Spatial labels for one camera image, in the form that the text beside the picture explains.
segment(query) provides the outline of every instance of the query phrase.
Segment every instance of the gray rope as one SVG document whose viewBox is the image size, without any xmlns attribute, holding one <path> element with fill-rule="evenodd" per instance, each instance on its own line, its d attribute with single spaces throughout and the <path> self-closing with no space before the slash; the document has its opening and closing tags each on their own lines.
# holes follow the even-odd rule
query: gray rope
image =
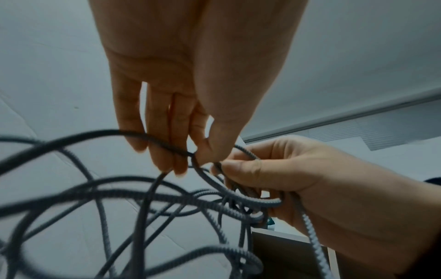
<svg viewBox="0 0 441 279">
<path fill-rule="evenodd" d="M 211 189 L 201 189 L 193 192 L 187 192 L 183 188 L 172 184 L 170 182 L 164 181 L 163 179 L 167 174 L 162 174 L 158 178 L 152 177 L 139 177 L 139 176 L 121 176 L 121 177 L 106 177 L 100 179 L 93 179 L 90 173 L 87 171 L 86 167 L 80 162 L 80 160 L 74 156 L 72 153 L 67 151 L 65 148 L 69 145 L 82 142 L 85 140 L 90 140 L 98 137 L 107 136 L 126 136 L 126 137 L 137 137 L 153 144 L 157 144 L 171 152 L 180 154 L 185 157 L 190 157 L 192 160 L 191 168 L 199 174 L 199 176 L 206 181 L 215 190 Z M 14 170 L 23 164 L 26 164 L 44 154 L 49 152 L 58 151 L 67 156 L 72 163 L 84 174 L 87 182 L 79 184 L 75 187 L 70 188 L 59 194 L 49 195 L 37 199 L 29 199 L 25 201 L 20 201 L 14 204 L 1 205 L 0 206 L 0 219 L 23 212 L 27 214 L 21 219 L 17 224 L 8 242 L 2 241 L 0 239 L 0 254 L 4 255 L 7 261 L 7 279 L 13 279 L 17 272 L 21 272 L 23 275 L 33 278 L 33 279 L 70 279 L 63 276 L 53 275 L 46 271 L 40 270 L 35 267 L 27 258 L 26 253 L 23 252 L 23 243 L 48 228 L 52 224 L 61 220 L 63 217 L 73 212 L 82 205 L 88 203 L 89 201 L 95 200 L 97 203 L 97 208 L 99 212 L 99 218 L 101 221 L 101 228 L 103 234 L 103 244 L 106 255 L 106 263 L 100 269 L 95 278 L 104 278 L 105 274 L 109 272 L 110 278 L 112 279 L 143 279 L 146 277 L 154 276 L 165 272 L 167 270 L 176 268 L 182 264 L 192 261 L 198 257 L 221 253 L 230 261 L 232 265 L 232 271 L 230 278 L 247 278 L 249 275 L 259 274 L 263 270 L 262 262 L 252 254 L 252 235 L 251 227 L 260 227 L 266 224 L 268 215 L 267 208 L 279 206 L 283 201 L 283 195 L 281 194 L 280 199 L 260 199 L 254 190 L 243 187 L 234 183 L 234 187 L 238 188 L 241 194 L 235 193 L 235 191 L 227 189 L 222 185 L 223 180 L 214 176 L 215 179 L 221 182 L 219 184 L 213 180 L 207 173 L 207 169 L 198 166 L 195 160 L 194 154 L 180 150 L 176 147 L 169 145 L 168 143 L 162 142 L 150 135 L 139 134 L 131 131 L 119 131 L 119 130 L 103 130 L 103 131 L 93 131 L 88 133 L 77 134 L 69 137 L 60 138 L 50 142 L 42 142 L 38 140 L 32 140 L 22 137 L 0 137 L 0 142 L 19 142 L 33 144 L 34 146 L 28 148 L 24 151 L 18 152 L 2 161 L 0 161 L 0 176 Z M 258 159 L 254 154 L 250 153 L 248 150 L 236 146 L 237 149 L 242 150 L 252 159 Z M 220 163 L 215 164 L 221 170 Z M 152 183 L 150 189 L 146 192 L 143 191 L 133 191 L 126 189 L 113 189 L 113 190 L 101 190 L 99 189 L 101 185 L 109 183 L 122 183 L 122 182 L 141 182 L 141 183 Z M 168 187 L 173 189 L 178 194 L 160 194 L 156 193 L 158 187 Z M 214 201 L 207 201 L 200 199 L 202 196 L 206 195 L 217 195 L 220 199 Z M 110 241 L 108 238 L 107 221 L 104 212 L 104 208 L 99 206 L 102 205 L 101 199 L 133 199 L 136 203 L 140 205 L 140 211 L 138 212 L 138 218 L 135 226 L 134 233 L 129 236 L 121 245 L 118 247 L 114 253 L 110 249 Z M 323 255 L 320 243 L 318 242 L 317 236 L 315 235 L 314 228 L 312 227 L 311 221 L 305 213 L 305 209 L 301 206 L 300 199 L 293 196 L 294 203 L 296 204 L 296 210 L 302 214 L 302 218 L 305 222 L 305 226 L 308 230 L 308 236 L 310 237 L 312 248 L 314 250 L 314 255 L 317 259 L 317 264 L 322 275 L 322 278 L 330 279 L 329 266 L 326 258 Z M 58 204 L 63 204 L 67 202 L 78 201 L 77 204 L 58 214 L 54 218 L 46 221 L 42 225 L 28 232 L 29 227 L 32 223 L 40 216 L 45 210 Z M 161 201 L 167 203 L 160 210 L 155 210 L 150 208 L 150 203 L 152 201 Z M 173 212 L 167 211 L 174 204 L 180 204 L 179 208 Z M 184 211 L 187 205 L 193 205 L 196 209 Z M 208 209 L 217 211 L 219 213 L 218 220 L 213 218 L 213 216 L 208 213 Z M 197 214 L 201 212 L 210 225 L 215 230 L 219 237 L 220 245 L 206 246 L 195 249 L 184 255 L 181 255 L 173 260 L 159 264 L 154 267 L 144 268 L 144 250 L 148 248 L 149 244 L 154 241 L 154 239 L 177 217 L 189 216 L 192 214 Z M 241 232 L 239 238 L 239 247 L 233 247 L 229 245 L 228 239 L 221 228 L 222 215 L 227 215 L 229 217 L 235 218 L 242 222 Z M 151 235 L 147 240 L 145 238 L 145 229 L 159 216 L 168 216 L 169 218 Z M 248 250 L 244 250 L 242 247 L 245 241 L 245 234 L 248 244 Z M 120 275 L 117 275 L 113 268 L 115 260 L 122 254 L 122 252 L 134 242 L 132 246 L 132 258 L 127 264 L 127 268 L 123 270 Z M 245 259 L 245 264 L 241 263 L 241 259 Z"/>
</svg>

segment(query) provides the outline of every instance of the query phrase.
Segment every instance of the cable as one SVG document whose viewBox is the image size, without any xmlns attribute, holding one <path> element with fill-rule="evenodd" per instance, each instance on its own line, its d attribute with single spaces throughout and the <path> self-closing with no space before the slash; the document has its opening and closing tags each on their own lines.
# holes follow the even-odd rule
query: cable
<svg viewBox="0 0 441 279">
<path fill-rule="evenodd" d="M 157 144 L 175 154 L 190 157 L 192 161 L 192 166 L 190 166 L 190 168 L 193 168 L 204 181 L 214 188 L 214 190 L 201 189 L 193 192 L 187 192 L 185 189 L 165 181 L 164 179 L 166 178 L 167 173 L 162 173 L 157 178 L 120 176 L 94 179 L 81 161 L 65 148 L 78 142 L 107 136 L 137 137 L 150 141 L 152 144 Z M 17 142 L 33 145 L 28 149 L 0 161 L 0 176 L 44 154 L 58 151 L 70 159 L 74 166 L 76 166 L 87 179 L 86 182 L 76 185 L 59 194 L 28 199 L 13 204 L 0 205 L 0 221 L 4 217 L 26 212 L 25 216 L 20 220 L 13 230 L 9 241 L 5 242 L 0 239 L 0 254 L 5 256 L 7 262 L 7 279 L 15 278 L 18 272 L 33 279 L 71 279 L 56 274 L 50 274 L 35 267 L 32 262 L 26 258 L 26 253 L 23 252 L 23 243 L 92 200 L 95 200 L 97 204 L 106 256 L 106 263 L 99 270 L 95 278 L 106 278 L 104 276 L 107 272 L 109 272 L 109 278 L 112 279 L 144 279 L 146 277 L 154 276 L 167 270 L 176 268 L 201 256 L 215 253 L 224 254 L 229 260 L 232 266 L 230 273 L 231 279 L 247 278 L 253 274 L 259 274 L 263 270 L 262 262 L 252 253 L 253 242 L 251 227 L 261 227 L 266 224 L 268 219 L 267 208 L 280 206 L 283 202 L 283 193 L 280 194 L 279 199 L 261 199 L 253 189 L 243 187 L 242 185 L 232 182 L 231 180 L 229 180 L 229 182 L 232 182 L 233 190 L 227 189 L 223 185 L 222 178 L 219 176 L 213 176 L 220 182 L 219 184 L 217 181 L 213 180 L 213 178 L 207 175 L 209 170 L 199 167 L 193 153 L 180 150 L 148 134 L 140 134 L 131 131 L 102 130 L 80 133 L 49 142 L 15 136 L 0 137 L 0 142 Z M 246 153 L 251 159 L 259 159 L 254 154 L 242 147 L 236 146 L 236 148 Z M 215 163 L 215 167 L 220 171 L 221 174 L 223 174 L 220 163 Z M 134 191 L 123 188 L 112 190 L 100 189 L 100 186 L 102 185 L 123 182 L 149 183 L 150 187 L 146 191 Z M 159 189 L 159 187 L 170 188 L 176 191 L 176 194 L 157 193 L 157 189 Z M 238 189 L 240 193 L 236 193 L 234 191 L 235 189 Z M 207 195 L 217 195 L 220 198 L 213 201 L 201 199 L 201 197 Z M 299 196 L 295 193 L 292 193 L 290 196 L 296 205 L 296 210 L 301 213 L 305 222 L 321 277 L 323 279 L 333 278 L 312 223 L 305 213 L 305 209 L 301 204 Z M 138 205 L 140 205 L 133 234 L 130 235 L 113 253 L 110 249 L 107 220 L 104 207 L 102 206 L 101 202 L 102 199 L 133 199 Z M 47 209 L 54 205 L 72 201 L 77 201 L 77 203 L 28 232 L 28 229 L 32 223 Z M 156 210 L 150 206 L 153 201 L 165 202 L 167 205 L 160 210 Z M 168 211 L 175 204 L 180 204 L 180 206 L 174 211 Z M 188 205 L 195 206 L 196 209 L 185 211 L 184 209 Z M 217 211 L 219 213 L 217 221 L 207 211 L 208 209 Z M 149 244 L 152 243 L 154 239 L 160 235 L 160 233 L 175 218 L 189 216 L 199 212 L 202 213 L 202 215 L 215 230 L 216 234 L 218 235 L 220 245 L 200 247 L 165 263 L 154 267 L 145 268 L 146 263 L 144 250 L 149 247 Z M 221 221 L 223 215 L 227 215 L 242 222 L 238 247 L 231 246 L 222 230 Z M 146 228 L 160 216 L 168 216 L 168 219 L 147 240 L 145 240 Z M 248 250 L 243 248 L 245 238 L 247 240 Z M 118 275 L 113 267 L 113 264 L 131 242 L 133 242 L 131 259 L 123 272 Z"/>
</svg>

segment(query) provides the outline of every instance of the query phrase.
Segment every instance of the cord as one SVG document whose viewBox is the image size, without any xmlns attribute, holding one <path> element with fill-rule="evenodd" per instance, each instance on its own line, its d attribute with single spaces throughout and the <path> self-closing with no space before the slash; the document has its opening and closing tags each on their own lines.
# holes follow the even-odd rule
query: cord
<svg viewBox="0 0 441 279">
<path fill-rule="evenodd" d="M 173 183 L 165 181 L 164 178 L 166 178 L 167 173 L 162 173 L 157 178 L 141 176 L 120 176 L 94 179 L 90 172 L 86 169 L 86 167 L 81 163 L 81 161 L 65 148 L 78 142 L 107 136 L 141 138 L 146 141 L 150 141 L 153 144 L 157 144 L 181 156 L 190 157 L 192 161 L 192 166 L 190 167 L 193 168 L 197 172 L 197 174 L 215 190 L 201 189 L 193 192 L 187 192 L 185 189 Z M 107 260 L 103 267 L 99 270 L 95 278 L 105 278 L 105 274 L 109 272 L 109 278 L 112 279 L 143 279 L 176 268 L 201 256 L 216 253 L 224 254 L 225 257 L 230 261 L 232 266 L 232 271 L 230 274 L 231 279 L 247 278 L 250 275 L 259 274 L 263 270 L 262 262 L 252 253 L 253 245 L 251 227 L 260 227 L 266 224 L 266 221 L 268 219 L 267 208 L 280 206 L 283 202 L 283 193 L 280 194 L 280 198 L 278 199 L 260 199 L 254 190 L 243 187 L 242 185 L 239 185 L 235 182 L 233 182 L 234 190 L 227 189 L 223 185 L 222 178 L 220 178 L 219 176 L 214 176 L 220 182 L 219 184 L 218 182 L 213 180 L 213 178 L 207 175 L 207 173 L 209 172 L 207 169 L 199 167 L 193 153 L 180 150 L 179 148 L 171 146 L 166 142 L 162 142 L 148 134 L 140 134 L 131 131 L 101 130 L 80 133 L 49 142 L 14 136 L 0 137 L 0 142 L 17 142 L 33 145 L 26 150 L 18 152 L 0 161 L 0 176 L 44 154 L 58 151 L 65 155 L 68 159 L 70 159 L 72 163 L 83 173 L 87 180 L 86 182 L 74 186 L 59 194 L 48 195 L 36 199 L 28 199 L 13 204 L 0 206 L 0 219 L 7 216 L 27 212 L 26 215 L 15 227 L 9 241 L 5 242 L 0 239 L 0 254 L 5 256 L 7 262 L 7 279 L 15 278 L 17 272 L 21 272 L 23 275 L 33 279 L 70 279 L 67 277 L 50 274 L 44 270 L 40 270 L 39 268 L 35 267 L 26 258 L 26 253 L 23 251 L 22 245 L 26 240 L 32 238 L 39 232 L 48 228 L 69 213 L 73 212 L 74 210 L 92 200 L 95 200 L 97 204 L 102 228 L 103 245 Z M 236 148 L 245 152 L 252 159 L 259 159 L 254 154 L 242 147 L 236 146 Z M 221 164 L 215 163 L 215 166 L 221 172 Z M 99 189 L 101 185 L 123 182 L 150 183 L 151 186 L 148 191 L 134 191 L 123 188 L 112 190 Z M 176 191 L 177 194 L 157 193 L 156 190 L 159 187 L 168 187 Z M 236 189 L 239 190 L 241 194 L 237 194 L 235 191 Z M 207 195 L 217 195 L 220 198 L 213 201 L 200 199 L 201 197 Z M 308 236 L 312 244 L 321 277 L 324 279 L 333 278 L 330 273 L 329 265 L 326 261 L 326 258 L 324 257 L 321 245 L 318 242 L 312 223 L 305 213 L 305 209 L 301 204 L 299 196 L 293 193 L 291 194 L 291 198 L 294 199 L 296 210 L 298 210 L 302 214 L 302 218 L 308 230 Z M 113 253 L 110 248 L 107 220 L 104 207 L 102 206 L 102 199 L 133 199 L 138 205 L 140 205 L 140 210 L 138 212 L 133 234 L 129 236 Z M 78 203 L 28 232 L 28 229 L 32 225 L 32 223 L 47 209 L 51 208 L 54 205 L 72 201 L 78 201 Z M 165 202 L 167 203 L 167 205 L 160 210 L 155 210 L 150 208 L 151 202 L 153 201 Z M 168 211 L 174 204 L 180 204 L 180 206 L 175 211 Z M 187 205 L 193 205 L 196 207 L 196 209 L 183 211 Z M 207 211 L 208 209 L 217 211 L 219 213 L 217 221 Z M 144 250 L 148 248 L 149 244 L 152 243 L 154 239 L 175 218 L 189 216 L 192 214 L 197 214 L 199 212 L 204 215 L 204 217 L 215 230 L 216 234 L 219 237 L 220 244 L 200 247 L 173 260 L 167 261 L 157 266 L 145 268 L 146 263 L 144 258 Z M 242 222 L 238 247 L 230 245 L 230 242 L 228 241 L 222 230 L 221 221 L 223 215 L 227 215 Z M 147 240 L 145 240 L 146 228 L 160 216 L 168 216 L 168 219 Z M 248 250 L 245 250 L 243 248 L 245 244 L 245 238 L 247 239 Z M 121 255 L 121 253 L 130 245 L 131 242 L 133 242 L 131 259 L 123 272 L 118 275 L 113 267 L 113 264 L 115 260 Z"/>
</svg>

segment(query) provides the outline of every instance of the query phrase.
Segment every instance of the tangled rope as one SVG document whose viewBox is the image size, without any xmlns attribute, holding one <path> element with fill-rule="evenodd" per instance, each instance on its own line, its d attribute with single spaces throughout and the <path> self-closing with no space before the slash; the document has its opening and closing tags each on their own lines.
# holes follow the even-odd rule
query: tangled rope
<svg viewBox="0 0 441 279">
<path fill-rule="evenodd" d="M 173 183 L 164 181 L 167 173 L 162 173 L 157 178 L 120 176 L 94 179 L 81 161 L 73 153 L 65 149 L 65 147 L 75 143 L 108 136 L 141 138 L 181 156 L 190 157 L 192 162 L 191 168 L 193 168 L 197 174 L 215 190 L 201 189 L 188 192 Z M 223 180 L 221 177 L 216 176 L 217 180 L 219 180 L 217 182 L 208 176 L 206 174 L 208 170 L 199 167 L 193 153 L 178 149 L 148 134 L 141 134 L 137 132 L 120 130 L 91 131 L 59 138 L 50 142 L 43 142 L 23 137 L 2 136 L 0 137 L 0 142 L 17 142 L 33 145 L 24 151 L 18 152 L 17 154 L 0 161 L 0 176 L 44 154 L 57 151 L 66 156 L 81 171 L 87 180 L 86 182 L 74 186 L 59 194 L 0 206 L 0 220 L 6 216 L 27 212 L 27 214 L 20 220 L 13 230 L 9 241 L 5 242 L 0 239 L 0 254 L 2 254 L 7 261 L 6 279 L 15 278 L 18 272 L 21 272 L 23 275 L 33 279 L 79 279 L 55 276 L 39 269 L 38 267 L 35 267 L 25 257 L 22 246 L 23 243 L 28 239 L 37 235 L 44 229 L 61 220 L 69 213 L 92 200 L 95 200 L 99 212 L 102 240 L 107 260 L 98 271 L 95 278 L 105 278 L 104 276 L 108 273 L 109 278 L 112 279 L 144 279 L 176 268 L 188 261 L 208 254 L 225 255 L 232 266 L 230 279 L 247 278 L 249 275 L 259 274 L 263 271 L 262 262 L 252 253 L 253 245 L 251 227 L 261 227 L 266 224 L 268 219 L 267 208 L 281 205 L 283 201 L 283 193 L 280 194 L 281 198 L 261 199 L 260 197 L 256 196 L 256 193 L 253 190 L 242 187 L 234 182 L 232 182 L 233 190 L 230 190 L 223 185 Z M 242 147 L 235 146 L 235 148 L 245 152 L 252 159 L 258 159 L 254 154 Z M 215 167 L 222 173 L 220 163 L 215 163 Z M 112 190 L 99 189 L 100 186 L 105 184 L 122 182 L 144 182 L 151 183 L 151 186 L 146 192 L 127 190 L 123 188 Z M 173 195 L 157 193 L 156 191 L 160 186 L 170 188 L 176 191 L 177 194 Z M 220 198 L 214 201 L 200 199 L 201 197 L 207 195 L 216 195 Z M 290 197 L 294 199 L 294 203 L 297 206 L 296 210 L 302 214 L 302 218 L 304 219 L 320 274 L 324 279 L 331 279 L 332 275 L 328 262 L 323 254 L 317 236 L 315 235 L 314 228 L 300 202 L 300 198 L 295 193 L 291 193 Z M 130 235 L 114 252 L 112 252 L 110 247 L 107 219 L 104 207 L 102 205 L 102 199 L 133 199 L 140 206 L 133 234 Z M 37 228 L 28 231 L 31 224 L 46 210 L 54 205 L 64 204 L 72 201 L 77 201 L 77 203 L 52 219 L 41 224 Z M 167 205 L 160 210 L 155 210 L 150 206 L 153 201 L 165 202 Z M 180 204 L 180 206 L 175 211 L 168 211 L 168 209 L 170 209 L 174 204 Z M 183 211 L 187 205 L 193 205 L 196 207 L 196 209 Z M 215 218 L 207 211 L 208 209 L 218 212 L 217 220 L 215 220 Z M 199 212 L 204 215 L 217 233 L 220 244 L 201 247 L 168 262 L 145 268 L 144 250 L 173 221 L 173 219 L 193 215 Z M 242 222 L 238 247 L 230 245 L 222 230 L 223 215 L 227 215 Z M 168 219 L 147 240 L 145 240 L 146 228 L 160 216 L 168 216 Z M 245 236 L 247 240 L 247 250 L 243 248 L 245 244 Z M 113 264 L 122 254 L 122 252 L 130 245 L 130 243 L 133 243 L 131 259 L 123 269 L 122 273 L 117 274 Z"/>
</svg>

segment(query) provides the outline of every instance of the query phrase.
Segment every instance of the gray cord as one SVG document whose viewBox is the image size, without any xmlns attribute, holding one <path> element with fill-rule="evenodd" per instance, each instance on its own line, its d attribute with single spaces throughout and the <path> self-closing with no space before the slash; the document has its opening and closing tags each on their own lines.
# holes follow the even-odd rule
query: gray cord
<svg viewBox="0 0 441 279">
<path fill-rule="evenodd" d="M 194 168 L 199 176 L 215 190 L 201 189 L 189 193 L 175 184 L 164 181 L 163 179 L 167 175 L 165 173 L 161 174 L 158 178 L 121 176 L 93 179 L 93 177 L 84 167 L 84 165 L 78 160 L 78 158 L 67 151 L 65 147 L 93 138 L 107 136 L 126 136 L 141 138 L 143 140 L 150 141 L 153 144 L 157 144 L 176 154 L 190 157 L 192 160 L 191 167 Z M 224 254 L 225 257 L 230 261 L 232 265 L 232 271 L 230 274 L 231 279 L 247 278 L 249 275 L 259 274 L 263 270 L 262 262 L 254 254 L 252 254 L 253 245 L 251 227 L 260 227 L 266 224 L 268 218 L 266 209 L 268 207 L 281 205 L 283 201 L 282 194 L 280 195 L 280 199 L 260 199 L 255 194 L 254 190 L 234 183 L 234 187 L 239 189 L 241 192 L 241 194 L 237 194 L 235 193 L 235 191 L 227 189 L 223 185 L 223 180 L 220 177 L 215 176 L 215 178 L 218 179 L 221 184 L 219 184 L 209 175 L 207 175 L 206 173 L 208 172 L 208 170 L 200 168 L 198 166 L 194 154 L 173 147 L 168 143 L 162 142 L 150 135 L 140 134 L 131 131 L 93 131 L 60 138 L 50 142 L 41 142 L 22 137 L 0 137 L 0 142 L 19 142 L 34 144 L 33 147 L 0 161 L 0 176 L 46 153 L 59 151 L 67 156 L 72 161 L 72 163 L 85 175 L 87 179 L 87 182 L 72 187 L 69 190 L 61 192 L 59 194 L 49 195 L 37 199 L 29 199 L 14 204 L 0 206 L 0 219 L 6 216 L 27 212 L 27 214 L 21 219 L 21 221 L 17 224 L 16 228 L 12 232 L 9 241 L 5 242 L 0 240 L 0 254 L 5 256 L 7 262 L 7 279 L 13 279 L 16 276 L 17 272 L 21 272 L 23 275 L 33 279 L 66 279 L 66 277 L 49 274 L 35 267 L 25 257 L 22 245 L 26 240 L 35 236 L 39 232 L 48 228 L 69 213 L 73 212 L 75 209 L 81 207 L 91 200 L 96 201 L 98 212 L 100 212 L 99 217 L 101 221 L 103 243 L 107 259 L 106 263 L 100 269 L 95 278 L 104 278 L 105 274 L 109 272 L 110 278 L 112 279 L 143 279 L 176 268 L 198 257 L 214 253 Z M 245 152 L 252 159 L 258 159 L 248 150 L 238 146 L 236 146 L 236 148 Z M 215 165 L 221 171 L 220 163 L 216 163 Z M 126 189 L 99 189 L 101 185 L 121 182 L 142 182 L 152 183 L 152 185 L 150 189 L 146 192 Z M 156 189 L 158 187 L 168 187 L 175 190 L 178 194 L 156 193 Z M 220 196 L 220 199 L 217 199 L 215 201 L 206 201 L 200 199 L 200 197 L 206 195 L 217 195 Z M 329 265 L 326 261 L 326 258 L 324 257 L 323 251 L 321 249 L 320 243 L 318 242 L 317 236 L 315 235 L 311 221 L 306 215 L 305 209 L 301 205 L 299 197 L 296 196 L 296 194 L 291 195 L 291 197 L 294 199 L 294 203 L 296 204 L 296 210 L 301 213 L 302 218 L 305 222 L 305 226 L 308 230 L 308 236 L 310 237 L 312 248 L 314 250 L 314 255 L 318 263 L 320 274 L 324 279 L 331 279 L 332 275 L 330 273 Z M 107 221 L 104 208 L 102 206 L 99 206 L 99 204 L 101 202 L 101 199 L 121 198 L 133 199 L 136 203 L 140 205 L 140 211 L 138 212 L 138 218 L 136 221 L 134 233 L 129 236 L 121 244 L 121 246 L 115 250 L 114 253 L 112 253 L 110 249 L 110 241 L 108 238 Z M 78 203 L 63 211 L 54 218 L 43 223 L 42 225 L 38 226 L 37 228 L 33 229 L 32 231 L 27 232 L 31 224 L 47 209 L 57 204 L 63 204 L 72 201 L 78 201 Z M 167 205 L 160 210 L 154 210 L 150 208 L 150 204 L 152 201 L 165 202 L 167 203 Z M 174 204 L 180 204 L 179 208 L 173 212 L 168 212 L 167 210 Z M 196 209 L 183 211 L 187 205 L 196 206 Z M 217 222 L 213 218 L 213 216 L 208 213 L 208 209 L 219 212 Z M 153 214 L 151 217 L 147 217 L 149 212 Z M 154 267 L 144 268 L 144 250 L 167 227 L 167 225 L 170 224 L 170 222 L 172 222 L 177 217 L 197 214 L 198 212 L 201 212 L 210 223 L 210 225 L 213 227 L 219 237 L 220 245 L 201 247 L 168 262 L 159 264 Z M 242 222 L 238 243 L 239 247 L 230 246 L 228 239 L 222 231 L 221 220 L 222 215 L 224 214 Z M 151 235 L 147 240 L 144 240 L 145 229 L 159 216 L 168 216 L 169 218 L 165 221 L 165 223 L 160 226 L 160 228 L 158 228 L 158 230 L 153 233 L 153 235 Z M 248 244 L 247 251 L 243 249 L 245 235 Z M 125 268 L 120 275 L 117 275 L 117 273 L 113 269 L 113 263 L 119 257 L 119 255 L 121 255 L 121 253 L 130 245 L 131 242 L 134 243 L 134 245 L 132 246 L 132 258 L 127 264 L 127 268 Z"/>
</svg>

